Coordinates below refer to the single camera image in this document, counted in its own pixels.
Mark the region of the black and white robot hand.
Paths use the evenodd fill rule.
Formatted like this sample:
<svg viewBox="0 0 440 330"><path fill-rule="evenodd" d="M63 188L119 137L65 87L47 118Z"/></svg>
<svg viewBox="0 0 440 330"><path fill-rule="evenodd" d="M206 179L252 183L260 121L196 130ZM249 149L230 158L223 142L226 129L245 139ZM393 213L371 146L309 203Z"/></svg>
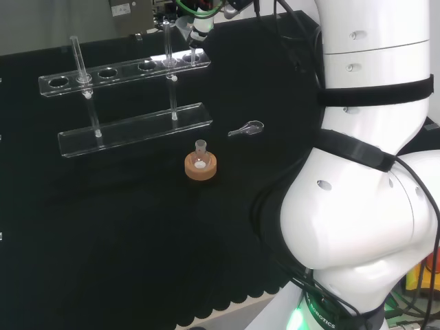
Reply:
<svg viewBox="0 0 440 330"><path fill-rule="evenodd" d="M202 17L202 14L207 14L209 18L194 18L192 29L187 38L188 45L191 49L201 48L205 39L215 24L215 16L209 14L209 11L216 11L220 6L220 18L225 20L232 20L239 18L242 11L250 7L253 1L196 1L195 9L197 14Z"/></svg>

